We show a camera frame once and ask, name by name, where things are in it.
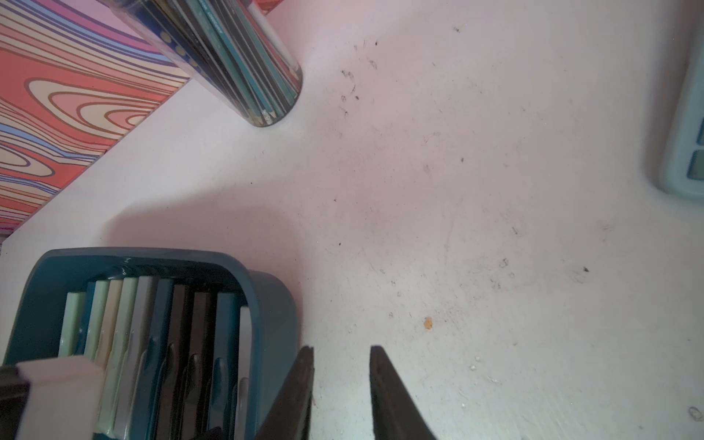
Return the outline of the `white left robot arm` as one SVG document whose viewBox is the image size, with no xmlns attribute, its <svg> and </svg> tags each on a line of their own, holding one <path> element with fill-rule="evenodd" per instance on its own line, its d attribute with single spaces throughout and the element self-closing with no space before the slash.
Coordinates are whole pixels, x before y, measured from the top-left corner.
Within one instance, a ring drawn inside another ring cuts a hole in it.
<svg viewBox="0 0 704 440">
<path fill-rule="evenodd" d="M 92 439 L 105 370 L 84 356 L 1 368 L 3 439 Z"/>
</svg>

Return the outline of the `grey-blue pliers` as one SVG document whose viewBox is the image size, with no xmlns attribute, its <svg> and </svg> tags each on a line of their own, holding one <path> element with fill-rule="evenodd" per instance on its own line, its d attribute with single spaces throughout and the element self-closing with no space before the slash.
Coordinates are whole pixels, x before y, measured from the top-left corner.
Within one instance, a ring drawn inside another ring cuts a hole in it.
<svg viewBox="0 0 704 440">
<path fill-rule="evenodd" d="M 149 338 L 150 319 L 157 284 L 155 276 L 142 276 L 137 281 L 136 298 L 128 333 L 128 350 L 117 391 L 117 408 L 113 424 L 114 435 L 117 439 L 128 438 L 132 400 L 139 376 L 140 359 Z"/>
</svg>

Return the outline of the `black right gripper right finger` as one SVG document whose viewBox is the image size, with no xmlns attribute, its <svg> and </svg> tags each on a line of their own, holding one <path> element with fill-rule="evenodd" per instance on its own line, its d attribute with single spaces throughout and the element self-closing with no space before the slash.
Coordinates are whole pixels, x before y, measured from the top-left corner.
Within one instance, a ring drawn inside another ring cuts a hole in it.
<svg viewBox="0 0 704 440">
<path fill-rule="evenodd" d="M 375 439 L 436 439 L 382 346 L 370 348 Z"/>
</svg>

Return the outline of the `beige pliers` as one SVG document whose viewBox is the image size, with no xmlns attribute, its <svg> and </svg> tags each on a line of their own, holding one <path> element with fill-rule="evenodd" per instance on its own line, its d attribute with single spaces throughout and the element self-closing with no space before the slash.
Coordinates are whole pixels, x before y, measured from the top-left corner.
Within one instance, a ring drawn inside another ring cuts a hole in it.
<svg viewBox="0 0 704 440">
<path fill-rule="evenodd" d="M 103 369 L 106 367 L 112 348 L 122 286 L 122 280 L 110 280 L 108 286 L 106 308 L 104 308 L 100 338 L 98 341 L 95 358 L 93 359 L 93 362 Z"/>
</svg>

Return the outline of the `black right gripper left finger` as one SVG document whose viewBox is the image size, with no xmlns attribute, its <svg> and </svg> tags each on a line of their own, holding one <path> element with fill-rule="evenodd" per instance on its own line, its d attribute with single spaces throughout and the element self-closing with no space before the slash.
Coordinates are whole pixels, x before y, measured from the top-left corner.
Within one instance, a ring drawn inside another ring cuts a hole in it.
<svg viewBox="0 0 704 440">
<path fill-rule="evenodd" d="M 315 352 L 303 346 L 255 436 L 256 440 L 307 440 L 315 377 Z"/>
</svg>

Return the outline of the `light green pliers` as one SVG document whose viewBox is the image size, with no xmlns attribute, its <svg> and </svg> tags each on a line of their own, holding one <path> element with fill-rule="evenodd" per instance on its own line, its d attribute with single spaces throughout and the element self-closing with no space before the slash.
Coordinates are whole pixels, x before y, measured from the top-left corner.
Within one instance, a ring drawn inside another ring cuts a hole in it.
<svg viewBox="0 0 704 440">
<path fill-rule="evenodd" d="M 70 357 L 75 351 L 79 327 L 84 312 L 85 299 L 85 291 L 72 291 L 67 294 L 62 320 L 62 331 L 60 332 L 59 358 Z"/>
</svg>

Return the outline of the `teal plastic storage box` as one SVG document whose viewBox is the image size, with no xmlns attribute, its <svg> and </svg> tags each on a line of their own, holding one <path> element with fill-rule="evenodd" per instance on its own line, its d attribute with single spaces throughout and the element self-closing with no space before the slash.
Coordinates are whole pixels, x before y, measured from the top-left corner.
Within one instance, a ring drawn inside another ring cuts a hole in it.
<svg viewBox="0 0 704 440">
<path fill-rule="evenodd" d="M 293 295 L 275 276 L 220 252 L 155 247 L 79 247 L 42 255 L 27 277 L 4 362 L 57 355 L 69 292 L 119 276 L 157 275 L 216 284 L 243 293 L 252 326 L 245 437 L 255 438 L 293 365 L 299 346 Z"/>
</svg>

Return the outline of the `mint green pliers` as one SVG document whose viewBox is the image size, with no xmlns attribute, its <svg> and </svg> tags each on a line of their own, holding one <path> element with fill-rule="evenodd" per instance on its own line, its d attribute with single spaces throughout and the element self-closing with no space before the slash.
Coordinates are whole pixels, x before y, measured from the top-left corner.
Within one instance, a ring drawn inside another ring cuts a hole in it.
<svg viewBox="0 0 704 440">
<path fill-rule="evenodd" d="M 128 350 L 129 332 L 133 317 L 134 304 L 137 295 L 138 279 L 124 278 L 117 310 L 117 320 L 112 339 L 110 356 L 106 364 L 106 382 L 101 401 L 101 411 L 98 417 L 99 432 L 115 437 L 114 420 L 117 412 L 117 393 L 123 362 Z"/>
</svg>

